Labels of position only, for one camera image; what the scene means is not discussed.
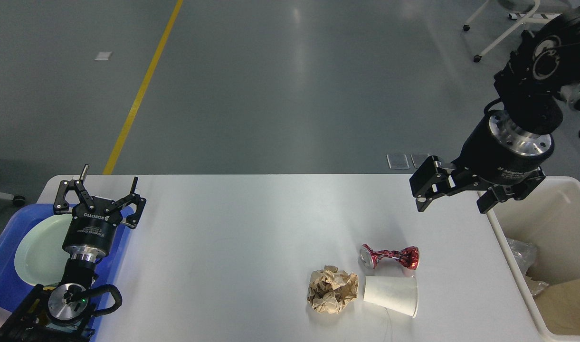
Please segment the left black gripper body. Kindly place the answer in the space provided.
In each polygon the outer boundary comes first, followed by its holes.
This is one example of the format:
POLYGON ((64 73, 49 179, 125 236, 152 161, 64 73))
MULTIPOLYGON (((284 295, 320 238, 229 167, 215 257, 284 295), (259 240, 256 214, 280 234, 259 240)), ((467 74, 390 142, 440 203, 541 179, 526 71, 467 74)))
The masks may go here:
POLYGON ((113 246, 116 230, 123 217, 116 210, 88 212, 84 205, 76 205, 62 243, 71 259, 95 262, 107 257, 113 246))

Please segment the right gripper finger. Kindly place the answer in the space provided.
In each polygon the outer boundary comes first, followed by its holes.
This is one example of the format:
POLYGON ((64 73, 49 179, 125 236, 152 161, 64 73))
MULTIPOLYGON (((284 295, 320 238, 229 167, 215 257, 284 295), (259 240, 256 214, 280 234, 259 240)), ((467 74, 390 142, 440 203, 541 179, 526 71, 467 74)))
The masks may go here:
POLYGON ((461 165, 443 163, 435 155, 425 158, 409 183, 418 212, 424 212, 440 197, 480 188, 480 178, 473 171, 461 165))
POLYGON ((495 185, 487 189, 477 200, 479 212, 485 214, 496 204, 504 203, 509 199, 523 200, 532 192, 532 185, 520 183, 513 186, 495 185))

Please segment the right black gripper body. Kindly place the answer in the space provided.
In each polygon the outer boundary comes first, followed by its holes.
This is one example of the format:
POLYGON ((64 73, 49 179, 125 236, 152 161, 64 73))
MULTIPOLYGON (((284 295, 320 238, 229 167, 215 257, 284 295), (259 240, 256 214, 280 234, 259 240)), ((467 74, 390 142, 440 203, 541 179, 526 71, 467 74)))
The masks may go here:
POLYGON ((550 134, 529 133, 506 110, 490 110, 455 158, 454 182, 478 190, 498 185, 507 195, 530 195, 544 180, 541 164, 554 149, 550 134))

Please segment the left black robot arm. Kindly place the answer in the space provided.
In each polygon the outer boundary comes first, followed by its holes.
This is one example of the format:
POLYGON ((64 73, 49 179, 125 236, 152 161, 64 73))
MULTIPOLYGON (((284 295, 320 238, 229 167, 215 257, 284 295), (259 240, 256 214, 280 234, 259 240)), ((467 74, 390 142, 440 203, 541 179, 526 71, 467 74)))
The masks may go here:
POLYGON ((33 286, 0 326, 0 342, 88 342, 95 333, 91 321, 121 307, 116 286, 97 285, 97 267, 113 251, 118 229, 136 228, 147 200, 136 192, 137 177, 120 199, 90 195, 88 168, 76 180, 61 181, 53 203, 53 214, 70 220, 61 245, 68 259, 60 280, 33 286))

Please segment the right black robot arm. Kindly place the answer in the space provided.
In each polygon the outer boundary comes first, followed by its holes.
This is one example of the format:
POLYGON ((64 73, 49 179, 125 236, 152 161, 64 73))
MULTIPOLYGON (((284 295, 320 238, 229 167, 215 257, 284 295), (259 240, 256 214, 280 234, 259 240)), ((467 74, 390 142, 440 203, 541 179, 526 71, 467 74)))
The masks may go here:
POLYGON ((444 164, 431 155, 411 176, 418 211, 443 196, 482 191, 477 204, 486 213, 525 199, 542 183, 541 164, 553 153, 552 132, 563 121, 557 101, 580 111, 580 7, 527 36, 494 76, 494 88, 498 99, 485 107, 459 157, 444 164))

